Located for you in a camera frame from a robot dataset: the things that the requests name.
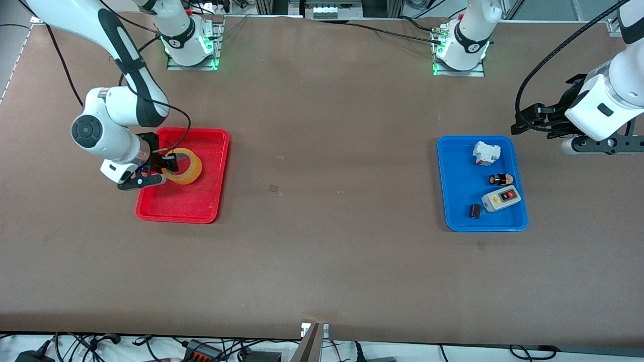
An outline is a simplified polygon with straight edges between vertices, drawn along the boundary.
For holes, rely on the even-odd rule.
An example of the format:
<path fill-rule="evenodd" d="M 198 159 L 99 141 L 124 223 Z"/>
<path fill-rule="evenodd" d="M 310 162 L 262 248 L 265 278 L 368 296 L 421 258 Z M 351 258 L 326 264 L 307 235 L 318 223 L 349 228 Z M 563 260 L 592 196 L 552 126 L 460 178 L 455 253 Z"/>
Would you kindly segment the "yellow packing tape roll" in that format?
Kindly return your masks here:
<path fill-rule="evenodd" d="M 180 147 L 173 150 L 179 162 L 179 173 L 168 174 L 164 172 L 163 175 L 173 183 L 179 185 L 187 185 L 193 183 L 202 174 L 202 161 L 190 149 Z"/>

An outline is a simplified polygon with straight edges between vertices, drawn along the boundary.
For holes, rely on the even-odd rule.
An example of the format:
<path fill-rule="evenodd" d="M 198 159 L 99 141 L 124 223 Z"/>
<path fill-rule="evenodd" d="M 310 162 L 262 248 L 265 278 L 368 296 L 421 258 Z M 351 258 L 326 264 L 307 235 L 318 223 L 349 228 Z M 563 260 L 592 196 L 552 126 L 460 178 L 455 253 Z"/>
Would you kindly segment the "red plastic tray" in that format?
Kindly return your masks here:
<path fill-rule="evenodd" d="M 230 135 L 213 128 L 162 127 L 156 131 L 159 146 L 169 147 L 181 137 L 179 147 L 190 149 L 202 161 L 200 176 L 191 184 L 179 185 L 167 179 L 160 186 L 142 188 L 135 213 L 141 220 L 209 224 L 218 215 L 219 200 L 227 165 Z"/>

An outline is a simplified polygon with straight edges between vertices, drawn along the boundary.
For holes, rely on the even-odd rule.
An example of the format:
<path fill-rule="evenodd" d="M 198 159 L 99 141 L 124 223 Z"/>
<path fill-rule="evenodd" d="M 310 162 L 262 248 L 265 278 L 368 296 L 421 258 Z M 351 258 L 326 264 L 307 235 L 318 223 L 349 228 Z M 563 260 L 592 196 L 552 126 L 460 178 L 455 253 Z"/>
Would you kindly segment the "white circuit breaker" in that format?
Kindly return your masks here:
<path fill-rule="evenodd" d="M 490 166 L 501 158 L 500 146 L 491 146 L 479 141 L 474 145 L 473 153 L 476 165 Z"/>

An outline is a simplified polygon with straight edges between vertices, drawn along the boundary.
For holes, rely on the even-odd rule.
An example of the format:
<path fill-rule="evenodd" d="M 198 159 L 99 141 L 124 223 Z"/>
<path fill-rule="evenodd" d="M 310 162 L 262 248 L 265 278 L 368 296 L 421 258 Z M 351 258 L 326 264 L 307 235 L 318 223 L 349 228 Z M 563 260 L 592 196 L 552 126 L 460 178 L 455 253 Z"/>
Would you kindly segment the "blue plastic tray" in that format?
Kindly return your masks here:
<path fill-rule="evenodd" d="M 476 165 L 472 155 L 474 145 L 485 142 L 500 146 L 501 158 L 490 166 Z M 441 172 L 442 198 L 445 220 L 455 232 L 519 232 L 528 227 L 528 213 L 523 200 L 524 191 L 518 172 L 513 142 L 502 135 L 448 135 L 437 142 L 438 165 Z M 490 175 L 512 174 L 522 197 L 518 204 L 488 212 L 481 203 L 483 195 L 503 188 L 489 183 Z M 479 219 L 469 218 L 469 207 L 481 204 Z"/>

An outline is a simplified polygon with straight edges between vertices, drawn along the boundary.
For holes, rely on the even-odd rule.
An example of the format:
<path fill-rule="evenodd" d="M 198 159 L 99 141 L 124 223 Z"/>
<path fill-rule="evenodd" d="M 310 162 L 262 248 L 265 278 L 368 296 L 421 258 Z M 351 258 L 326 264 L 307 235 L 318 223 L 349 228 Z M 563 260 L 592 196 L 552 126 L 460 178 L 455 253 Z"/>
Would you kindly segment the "black orange power strip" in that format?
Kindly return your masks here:
<path fill-rule="evenodd" d="M 219 362 L 223 356 L 222 350 L 195 339 L 182 341 L 181 345 L 186 349 L 182 362 Z"/>

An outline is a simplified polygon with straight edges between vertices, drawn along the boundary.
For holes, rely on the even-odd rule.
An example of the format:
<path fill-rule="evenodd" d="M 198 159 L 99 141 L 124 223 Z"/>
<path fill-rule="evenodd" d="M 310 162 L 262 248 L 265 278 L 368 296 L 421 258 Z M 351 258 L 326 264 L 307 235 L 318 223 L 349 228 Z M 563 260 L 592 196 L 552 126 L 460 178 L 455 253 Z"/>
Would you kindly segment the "black power adapter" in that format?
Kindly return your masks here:
<path fill-rule="evenodd" d="M 46 356 L 44 353 L 39 353 L 34 350 L 23 351 L 18 354 L 15 362 L 55 362 L 51 357 Z"/>

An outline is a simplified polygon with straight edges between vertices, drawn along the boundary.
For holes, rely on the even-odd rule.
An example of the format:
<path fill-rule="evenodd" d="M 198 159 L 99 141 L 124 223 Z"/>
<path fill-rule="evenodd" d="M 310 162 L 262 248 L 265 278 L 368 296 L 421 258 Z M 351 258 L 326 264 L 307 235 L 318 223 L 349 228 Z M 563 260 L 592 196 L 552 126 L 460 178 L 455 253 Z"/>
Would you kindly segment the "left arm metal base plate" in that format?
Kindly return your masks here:
<path fill-rule="evenodd" d="M 432 33 L 432 40 L 438 41 L 432 45 L 433 75 L 484 76 L 482 60 L 490 40 L 474 42 L 465 38 L 461 43 L 458 23 L 460 20 L 451 19 Z"/>

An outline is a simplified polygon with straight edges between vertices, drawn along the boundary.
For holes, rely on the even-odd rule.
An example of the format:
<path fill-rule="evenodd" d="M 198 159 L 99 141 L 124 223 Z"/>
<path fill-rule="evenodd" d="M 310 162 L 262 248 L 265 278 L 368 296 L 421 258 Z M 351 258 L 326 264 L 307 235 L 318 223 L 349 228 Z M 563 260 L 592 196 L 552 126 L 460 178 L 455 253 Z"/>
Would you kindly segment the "grey on-off switch box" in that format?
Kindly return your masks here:
<path fill-rule="evenodd" d="M 481 198 L 481 203 L 488 212 L 497 212 L 521 201 L 522 197 L 514 185 L 494 190 Z"/>

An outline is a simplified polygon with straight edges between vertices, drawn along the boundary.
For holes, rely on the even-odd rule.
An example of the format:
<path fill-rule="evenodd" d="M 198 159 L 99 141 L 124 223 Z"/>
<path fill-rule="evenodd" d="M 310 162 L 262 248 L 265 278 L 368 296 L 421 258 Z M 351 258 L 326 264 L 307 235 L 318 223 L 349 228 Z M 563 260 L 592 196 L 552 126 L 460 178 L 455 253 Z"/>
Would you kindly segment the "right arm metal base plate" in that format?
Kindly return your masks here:
<path fill-rule="evenodd" d="M 216 71 L 219 67 L 225 23 L 214 23 L 198 15 L 190 16 L 195 21 L 195 33 L 183 43 L 182 48 L 173 48 L 177 40 L 168 43 L 161 38 L 167 54 L 166 69 L 172 71 Z"/>

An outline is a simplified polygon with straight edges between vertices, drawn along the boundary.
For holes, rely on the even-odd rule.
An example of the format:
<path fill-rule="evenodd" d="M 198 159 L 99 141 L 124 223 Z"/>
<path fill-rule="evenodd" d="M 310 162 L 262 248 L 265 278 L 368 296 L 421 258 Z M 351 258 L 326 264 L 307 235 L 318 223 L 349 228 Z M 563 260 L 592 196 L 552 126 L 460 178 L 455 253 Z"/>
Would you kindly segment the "aluminium frame with connectors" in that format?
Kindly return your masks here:
<path fill-rule="evenodd" d="M 288 14 L 316 21 L 362 18 L 362 0 L 288 0 Z"/>

